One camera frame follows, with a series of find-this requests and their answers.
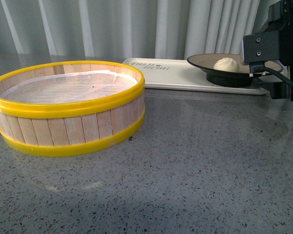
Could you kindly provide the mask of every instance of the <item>white curtain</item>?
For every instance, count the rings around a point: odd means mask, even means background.
[[[124,59],[238,54],[259,2],[0,0],[0,52]]]

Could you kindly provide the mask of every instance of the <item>terrazzo surface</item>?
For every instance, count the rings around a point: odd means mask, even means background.
[[[48,61],[0,55],[0,75]],[[96,153],[29,156],[0,135],[0,234],[293,234],[293,102],[145,94],[139,131]]]

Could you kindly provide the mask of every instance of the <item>yellow plastic band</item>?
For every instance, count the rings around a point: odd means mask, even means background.
[[[66,62],[55,62],[42,65],[36,65],[32,67],[22,68],[3,76],[0,76],[0,82],[3,80],[31,70],[36,70],[40,68],[58,66],[58,65],[68,65],[68,64],[104,64],[124,67],[138,73],[141,77],[140,81],[133,87],[107,97],[102,97],[93,100],[62,103],[62,104],[29,104],[9,101],[0,98],[0,112],[24,118],[63,118],[63,117],[75,117],[84,116],[93,113],[103,112],[106,110],[114,109],[116,107],[122,106],[128,102],[133,101],[138,96],[140,96],[145,88],[145,79],[138,69],[115,62],[106,61],[66,61]]]
[[[133,135],[143,123],[143,119],[145,116],[145,109],[141,117],[132,125],[130,125],[125,130],[89,143],[76,144],[76,145],[67,145],[67,146],[38,146],[38,145],[28,145],[5,135],[1,128],[0,133],[2,134],[5,142],[15,150],[21,151],[25,154],[36,155],[36,156],[44,156],[44,157],[66,157],[66,156],[77,156],[89,154],[95,151],[99,151],[102,149],[106,149],[112,145],[115,145],[131,135]]]

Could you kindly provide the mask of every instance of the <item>steamed bun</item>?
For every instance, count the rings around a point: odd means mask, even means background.
[[[214,69],[226,72],[238,72],[239,64],[234,59],[222,58],[215,63]]]

